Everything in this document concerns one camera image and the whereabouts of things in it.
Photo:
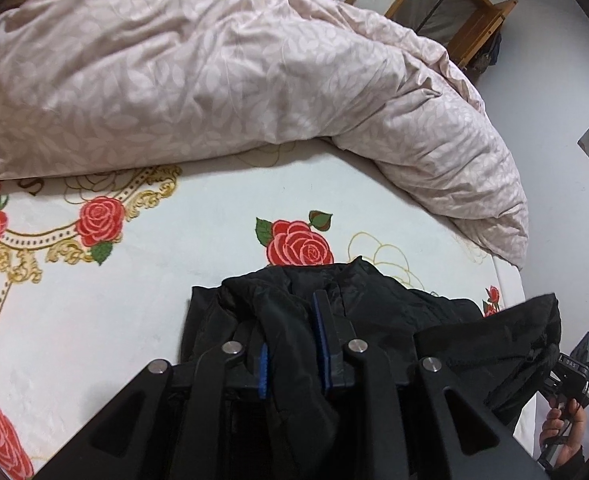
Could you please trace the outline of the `person's right hand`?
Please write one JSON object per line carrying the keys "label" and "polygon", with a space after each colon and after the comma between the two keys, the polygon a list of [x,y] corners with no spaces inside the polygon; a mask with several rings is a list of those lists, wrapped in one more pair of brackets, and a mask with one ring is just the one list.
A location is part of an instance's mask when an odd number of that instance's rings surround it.
{"label": "person's right hand", "polygon": [[539,445],[543,448],[546,444],[556,443],[557,454],[550,462],[550,475],[571,478],[585,463],[583,440],[587,414],[574,399],[560,406],[557,399],[549,398],[548,404],[550,410],[541,425]]}

